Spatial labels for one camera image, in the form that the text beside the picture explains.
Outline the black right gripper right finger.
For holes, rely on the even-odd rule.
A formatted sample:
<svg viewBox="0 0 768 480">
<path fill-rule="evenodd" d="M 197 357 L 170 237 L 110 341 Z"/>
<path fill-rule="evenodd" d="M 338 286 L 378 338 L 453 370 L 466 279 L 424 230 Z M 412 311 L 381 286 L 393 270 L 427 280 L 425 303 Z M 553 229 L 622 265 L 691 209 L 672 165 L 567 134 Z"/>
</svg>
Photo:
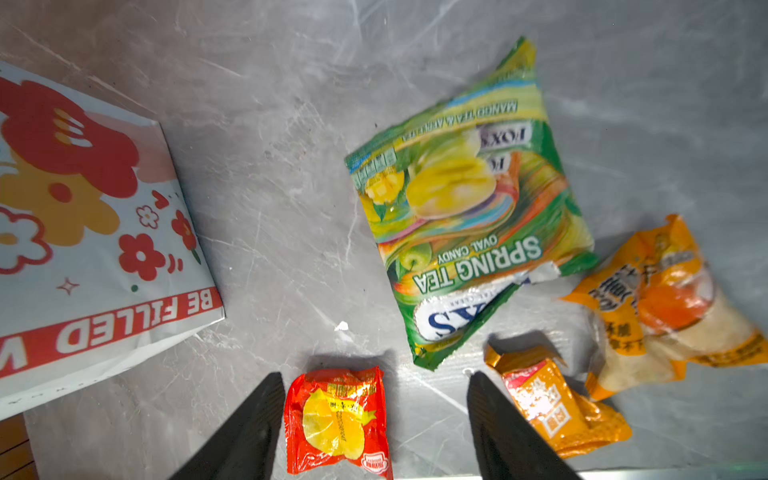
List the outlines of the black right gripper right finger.
<svg viewBox="0 0 768 480">
<path fill-rule="evenodd" d="M 467 408 L 482 478 L 580 479 L 482 372 L 470 377 Z"/>
</svg>

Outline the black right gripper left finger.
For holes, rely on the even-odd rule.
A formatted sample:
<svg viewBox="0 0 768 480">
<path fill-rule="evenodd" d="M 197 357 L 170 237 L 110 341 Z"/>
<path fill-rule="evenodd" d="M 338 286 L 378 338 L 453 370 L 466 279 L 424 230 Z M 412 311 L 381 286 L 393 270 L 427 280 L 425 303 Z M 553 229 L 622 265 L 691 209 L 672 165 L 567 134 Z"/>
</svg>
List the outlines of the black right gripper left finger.
<svg viewBox="0 0 768 480">
<path fill-rule="evenodd" d="M 174 479 L 270 479 L 286 393 L 280 373 L 257 386 Z"/>
</svg>

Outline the orange snack packet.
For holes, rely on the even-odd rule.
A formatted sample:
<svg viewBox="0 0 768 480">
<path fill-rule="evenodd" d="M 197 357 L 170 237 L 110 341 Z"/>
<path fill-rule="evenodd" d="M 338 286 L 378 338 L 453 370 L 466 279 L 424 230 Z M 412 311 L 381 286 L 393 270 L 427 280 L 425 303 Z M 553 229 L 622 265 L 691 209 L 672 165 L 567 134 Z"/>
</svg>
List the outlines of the orange snack packet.
<svg viewBox="0 0 768 480">
<path fill-rule="evenodd" d="M 681 381 L 688 364 L 764 364 L 767 339 L 733 307 L 683 218 L 637 232 L 564 301 L 589 309 L 601 349 L 585 388 L 604 400 L 630 388 Z"/>
<path fill-rule="evenodd" d="M 518 411 L 561 458 L 587 455 L 632 437 L 619 412 L 570 388 L 553 350 L 535 346 L 500 353 L 489 346 L 484 360 L 500 375 Z"/>
</svg>

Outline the red yellow snack packet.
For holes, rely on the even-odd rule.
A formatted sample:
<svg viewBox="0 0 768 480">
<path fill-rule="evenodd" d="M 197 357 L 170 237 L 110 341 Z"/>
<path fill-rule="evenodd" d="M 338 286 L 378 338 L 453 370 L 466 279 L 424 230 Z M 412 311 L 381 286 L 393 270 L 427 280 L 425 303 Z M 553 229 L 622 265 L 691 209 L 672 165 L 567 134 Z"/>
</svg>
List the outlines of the red yellow snack packet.
<svg viewBox="0 0 768 480">
<path fill-rule="evenodd" d="M 393 477 L 383 377 L 373 367 L 318 370 L 293 381 L 284 407 L 289 474 L 347 461 Z"/>
</svg>

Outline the white floral paper bag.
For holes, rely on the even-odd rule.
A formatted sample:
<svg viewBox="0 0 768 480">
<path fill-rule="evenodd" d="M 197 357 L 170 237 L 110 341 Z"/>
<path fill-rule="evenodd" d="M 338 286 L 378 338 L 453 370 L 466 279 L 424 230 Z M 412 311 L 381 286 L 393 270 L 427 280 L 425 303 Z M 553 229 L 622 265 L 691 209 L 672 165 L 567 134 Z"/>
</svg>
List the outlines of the white floral paper bag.
<svg viewBox="0 0 768 480">
<path fill-rule="evenodd" d="M 2 417 L 224 316 L 160 124 L 3 64 Z"/>
</svg>

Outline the green lemon candy bag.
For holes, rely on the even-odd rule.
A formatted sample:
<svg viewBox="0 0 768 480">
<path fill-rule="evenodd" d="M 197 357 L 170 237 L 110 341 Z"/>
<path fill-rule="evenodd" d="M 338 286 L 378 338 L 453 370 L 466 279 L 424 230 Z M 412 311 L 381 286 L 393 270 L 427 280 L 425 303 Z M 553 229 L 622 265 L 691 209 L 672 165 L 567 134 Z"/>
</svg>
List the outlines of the green lemon candy bag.
<svg viewBox="0 0 768 480">
<path fill-rule="evenodd" d="M 596 266 L 545 110 L 535 45 L 345 158 L 404 319 L 434 370 L 521 286 Z"/>
</svg>

